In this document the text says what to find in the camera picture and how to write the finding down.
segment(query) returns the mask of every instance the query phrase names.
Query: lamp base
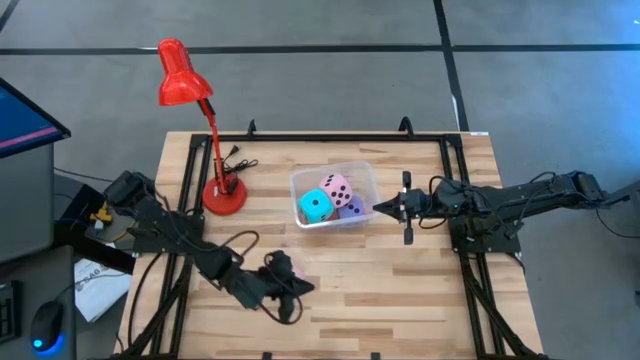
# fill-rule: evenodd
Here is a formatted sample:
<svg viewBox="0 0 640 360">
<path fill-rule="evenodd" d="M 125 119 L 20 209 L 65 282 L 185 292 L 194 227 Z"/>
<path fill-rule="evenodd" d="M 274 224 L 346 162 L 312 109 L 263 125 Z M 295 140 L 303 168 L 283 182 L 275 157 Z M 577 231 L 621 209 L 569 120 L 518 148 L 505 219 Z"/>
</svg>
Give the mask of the lamp base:
<svg viewBox="0 0 640 360">
<path fill-rule="evenodd" d="M 231 174 L 225 177 L 225 181 L 229 184 L 237 175 Z M 213 178 L 207 182 L 202 192 L 202 202 L 207 210 L 216 215 L 231 215 L 238 212 L 247 200 L 247 187 L 244 183 L 238 179 L 233 194 L 225 195 L 220 194 L 220 181 Z"/>
</svg>

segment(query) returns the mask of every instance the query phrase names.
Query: gray floor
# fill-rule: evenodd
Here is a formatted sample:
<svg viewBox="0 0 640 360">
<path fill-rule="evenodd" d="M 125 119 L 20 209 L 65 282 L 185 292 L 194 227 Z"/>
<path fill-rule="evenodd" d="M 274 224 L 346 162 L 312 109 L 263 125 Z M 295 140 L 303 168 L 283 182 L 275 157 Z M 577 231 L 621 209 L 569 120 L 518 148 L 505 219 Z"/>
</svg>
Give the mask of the gray floor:
<svg viewBox="0 0 640 360">
<path fill-rule="evenodd" d="M 637 0 L 444 0 L 452 43 L 640 43 Z M 8 0 L 0 0 L 6 6 Z M 0 48 L 439 43 L 432 2 L 418 0 L 21 0 Z M 458 53 L 472 131 L 492 136 L 505 184 L 580 169 L 606 189 L 640 179 L 640 52 Z M 223 130 L 455 130 L 440 53 L 197 55 L 216 89 Z M 115 177 L 153 176 L 164 133 L 205 130 L 198 109 L 160 108 L 156 56 L 0 56 L 6 78 L 73 137 L 56 164 Z M 102 188 L 102 184 L 92 185 Z M 640 234 L 638 213 L 603 211 Z M 592 212 L 527 219 L 521 235 L 545 352 L 564 359 L 637 359 L 640 240 L 608 233 Z M 105 356 L 122 304 L 79 326 L 79 356 Z"/>
</svg>

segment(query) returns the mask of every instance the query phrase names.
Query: red desk lamp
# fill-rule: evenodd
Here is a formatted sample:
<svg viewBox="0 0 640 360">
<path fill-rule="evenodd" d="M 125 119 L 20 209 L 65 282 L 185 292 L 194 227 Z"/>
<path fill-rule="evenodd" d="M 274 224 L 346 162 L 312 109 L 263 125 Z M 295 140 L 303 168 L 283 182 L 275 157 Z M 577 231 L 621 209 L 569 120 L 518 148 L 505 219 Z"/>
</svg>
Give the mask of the red desk lamp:
<svg viewBox="0 0 640 360">
<path fill-rule="evenodd" d="M 216 215 L 231 215 L 244 205 L 247 188 L 237 174 L 225 174 L 220 154 L 216 113 L 207 97 L 213 89 L 191 65 L 189 53 L 178 39 L 164 39 L 158 44 L 158 54 L 162 60 L 165 77 L 158 90 L 158 102 L 162 106 L 181 105 L 197 102 L 204 116 L 209 120 L 213 133 L 213 147 L 216 152 L 216 176 L 204 187 L 204 206 Z"/>
</svg>

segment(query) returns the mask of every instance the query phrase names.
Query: pink die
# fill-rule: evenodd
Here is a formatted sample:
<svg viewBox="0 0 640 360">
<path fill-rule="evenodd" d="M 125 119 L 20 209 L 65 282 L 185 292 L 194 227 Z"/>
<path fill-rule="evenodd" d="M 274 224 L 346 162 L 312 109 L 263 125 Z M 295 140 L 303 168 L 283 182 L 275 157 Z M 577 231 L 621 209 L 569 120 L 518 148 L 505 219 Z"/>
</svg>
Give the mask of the pink die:
<svg viewBox="0 0 640 360">
<path fill-rule="evenodd" d="M 326 176 L 322 179 L 318 187 L 329 196 L 331 203 L 333 203 L 336 209 L 347 205 L 353 196 L 351 185 L 349 185 L 347 179 L 340 174 Z"/>
</svg>

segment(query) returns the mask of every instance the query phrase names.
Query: black floor stripe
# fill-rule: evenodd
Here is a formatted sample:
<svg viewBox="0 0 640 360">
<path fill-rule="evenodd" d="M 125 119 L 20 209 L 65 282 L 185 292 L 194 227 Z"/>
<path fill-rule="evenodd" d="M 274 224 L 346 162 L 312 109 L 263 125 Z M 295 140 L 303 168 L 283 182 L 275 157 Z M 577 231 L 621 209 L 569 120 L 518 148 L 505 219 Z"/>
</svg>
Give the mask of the black floor stripe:
<svg viewBox="0 0 640 360">
<path fill-rule="evenodd" d="M 453 52 L 640 51 L 640 44 L 453 45 Z"/>
<path fill-rule="evenodd" d="M 7 5 L 7 8 L 4 9 L 2 16 L 0 16 L 0 32 L 2 32 L 2 29 L 7 24 L 7 21 L 9 21 L 11 14 L 13 14 L 13 10 L 16 9 L 16 6 L 18 6 L 19 2 L 20 0 L 11 0 L 11 2 L 9 2 L 9 5 Z"/>
<path fill-rule="evenodd" d="M 444 14 L 442 0 L 433 0 L 433 7 L 436 10 L 438 18 L 438 29 L 442 38 L 442 52 L 444 54 L 444 62 L 447 66 L 447 76 L 449 77 L 449 87 L 451 95 L 455 98 L 456 113 L 458 115 L 458 127 L 460 131 L 469 131 L 469 122 L 467 121 L 467 112 L 464 108 L 464 100 L 462 100 L 462 89 L 460 88 L 460 80 L 458 79 L 458 71 L 456 70 L 456 61 L 453 57 L 451 39 L 449 38 L 449 28 L 447 27 L 447 18 Z"/>
<path fill-rule="evenodd" d="M 344 44 L 285 46 L 203 46 L 188 48 L 190 54 L 304 54 L 304 53 L 412 53 L 442 51 L 440 45 L 428 44 Z M 157 55 L 149 48 L 14 48 L 0 49 L 0 55 Z"/>
</svg>

